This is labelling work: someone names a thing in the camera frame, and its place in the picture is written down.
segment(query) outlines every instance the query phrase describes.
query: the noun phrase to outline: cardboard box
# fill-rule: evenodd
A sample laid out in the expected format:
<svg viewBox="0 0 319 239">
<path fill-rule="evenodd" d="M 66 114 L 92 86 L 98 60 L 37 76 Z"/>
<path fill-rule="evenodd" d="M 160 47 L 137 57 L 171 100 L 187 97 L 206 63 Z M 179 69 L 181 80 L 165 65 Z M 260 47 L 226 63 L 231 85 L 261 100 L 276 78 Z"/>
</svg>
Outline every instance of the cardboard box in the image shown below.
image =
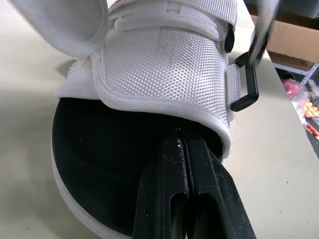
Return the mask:
<svg viewBox="0 0 319 239">
<path fill-rule="evenodd" d="M 271 51 L 269 51 L 268 53 L 272 62 L 293 67 L 299 70 L 308 71 L 314 65 L 310 61 L 304 61 L 298 58 L 280 55 L 278 53 L 271 52 Z"/>
<path fill-rule="evenodd" d="M 275 21 L 267 50 L 300 60 L 319 63 L 319 30 Z"/>
</svg>

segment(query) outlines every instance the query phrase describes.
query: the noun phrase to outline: plastic bag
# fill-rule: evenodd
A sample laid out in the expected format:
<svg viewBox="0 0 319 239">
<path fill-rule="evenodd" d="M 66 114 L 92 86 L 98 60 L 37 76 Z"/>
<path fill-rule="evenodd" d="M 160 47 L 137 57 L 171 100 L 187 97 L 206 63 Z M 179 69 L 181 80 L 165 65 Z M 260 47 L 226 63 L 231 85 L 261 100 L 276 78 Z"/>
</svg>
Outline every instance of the plastic bag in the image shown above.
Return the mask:
<svg viewBox="0 0 319 239">
<path fill-rule="evenodd" d="M 309 104 L 308 91 L 304 85 L 292 79 L 283 81 L 284 88 L 295 107 L 304 127 L 307 127 L 305 109 Z"/>
</svg>

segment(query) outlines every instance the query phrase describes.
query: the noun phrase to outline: table surface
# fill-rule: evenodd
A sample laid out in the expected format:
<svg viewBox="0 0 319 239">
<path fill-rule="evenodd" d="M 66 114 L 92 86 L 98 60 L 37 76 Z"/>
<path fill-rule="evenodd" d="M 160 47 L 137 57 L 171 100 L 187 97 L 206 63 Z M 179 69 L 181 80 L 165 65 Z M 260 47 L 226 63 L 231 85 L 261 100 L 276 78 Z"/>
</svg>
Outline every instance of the table surface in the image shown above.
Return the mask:
<svg viewBox="0 0 319 239">
<path fill-rule="evenodd" d="M 64 204 L 51 168 L 54 93 L 72 58 L 44 42 L 7 1 L 0 9 L 0 238 L 97 238 Z M 253 28 L 238 0 L 230 61 L 248 50 Z M 224 165 L 258 239 L 318 239 L 318 158 L 268 54 L 257 76 L 260 98 L 236 113 Z"/>
</svg>

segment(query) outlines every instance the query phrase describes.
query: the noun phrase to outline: black plastic buckle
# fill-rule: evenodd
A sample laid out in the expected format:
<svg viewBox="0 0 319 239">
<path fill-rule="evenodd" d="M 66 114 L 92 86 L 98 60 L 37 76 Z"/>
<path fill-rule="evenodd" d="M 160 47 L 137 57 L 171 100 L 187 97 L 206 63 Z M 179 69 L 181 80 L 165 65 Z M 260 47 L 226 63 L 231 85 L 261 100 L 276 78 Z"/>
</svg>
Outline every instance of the black plastic buckle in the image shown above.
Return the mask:
<svg viewBox="0 0 319 239">
<path fill-rule="evenodd" d="M 246 52 L 233 62 L 233 64 L 236 64 L 239 68 L 245 66 L 248 93 L 230 105 L 230 109 L 234 112 L 242 111 L 243 109 L 251 106 L 259 98 L 255 64 L 250 63 L 249 59 L 250 54 L 249 52 Z"/>
</svg>

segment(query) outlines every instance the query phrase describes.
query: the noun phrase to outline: white fabric flap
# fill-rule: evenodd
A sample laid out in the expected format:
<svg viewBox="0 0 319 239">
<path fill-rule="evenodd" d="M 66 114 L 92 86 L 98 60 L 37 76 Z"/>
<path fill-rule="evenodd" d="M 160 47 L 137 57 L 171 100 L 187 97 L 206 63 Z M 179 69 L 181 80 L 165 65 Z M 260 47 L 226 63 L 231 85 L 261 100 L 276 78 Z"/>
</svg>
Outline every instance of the white fabric flap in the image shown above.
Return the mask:
<svg viewBox="0 0 319 239">
<path fill-rule="evenodd" d="M 106 0 L 11 0 L 57 50 L 76 57 L 96 50 L 107 31 Z"/>
</svg>

